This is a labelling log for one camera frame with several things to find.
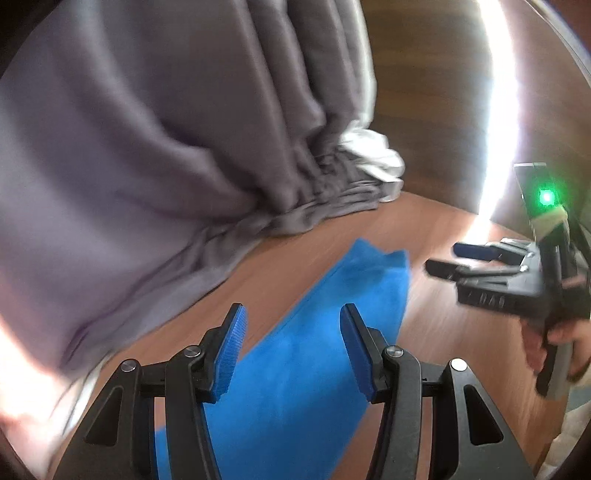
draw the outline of wooden surface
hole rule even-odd
[[[562,15],[587,51],[591,52],[591,2],[588,0],[548,0]]]
[[[498,3],[511,40],[503,56],[514,58],[518,86],[514,161],[548,162],[578,209],[591,184],[591,89],[558,36],[524,0]],[[405,190],[478,212],[489,163],[504,160],[490,159],[488,145],[491,109],[502,111],[509,101],[503,93],[492,99],[504,81],[492,64],[491,43],[502,42],[494,24],[487,32],[476,0],[362,5],[378,82],[372,128],[406,162]],[[503,128],[511,118],[497,120]],[[492,218],[529,234],[512,176]]]
[[[474,219],[470,213],[403,193],[396,202],[381,205],[377,211],[328,220],[304,235],[269,239],[248,255],[217,290],[114,357],[103,369],[97,390],[126,358],[150,364],[168,360],[185,346],[197,343],[207,329],[222,321],[234,301],[243,303],[249,311],[244,354],[338,262],[356,238],[362,237],[384,251],[405,249],[409,253],[412,282],[398,343],[424,361],[444,364],[455,357],[464,358],[533,465],[558,433],[564,403],[536,396],[534,377],[525,366],[517,320],[457,306],[451,284],[427,278],[423,273],[428,257],[450,258],[451,246],[464,239],[468,231],[471,238],[514,236],[489,223],[471,229]],[[426,413],[424,439],[430,436],[428,409]],[[380,417],[380,406],[368,410],[333,479],[365,477]],[[156,419],[161,426],[162,402],[158,402]],[[420,469],[419,478],[426,479],[428,451]]]

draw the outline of gray cloth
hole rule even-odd
[[[343,22],[345,40],[355,74],[356,94],[359,96],[360,108],[348,130],[356,127],[367,128],[374,120],[377,82],[365,17],[359,1],[335,0],[335,4]]]
[[[76,377],[265,235],[377,206],[337,151],[348,11],[64,0],[34,30],[0,79],[0,313],[37,360]]]

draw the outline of blue towel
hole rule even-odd
[[[237,364],[228,393],[206,405],[223,480],[330,478],[367,408],[340,335],[340,308],[355,303],[394,343],[408,280],[405,252],[384,254],[357,240]],[[156,443],[160,480],[170,480],[164,429]]]

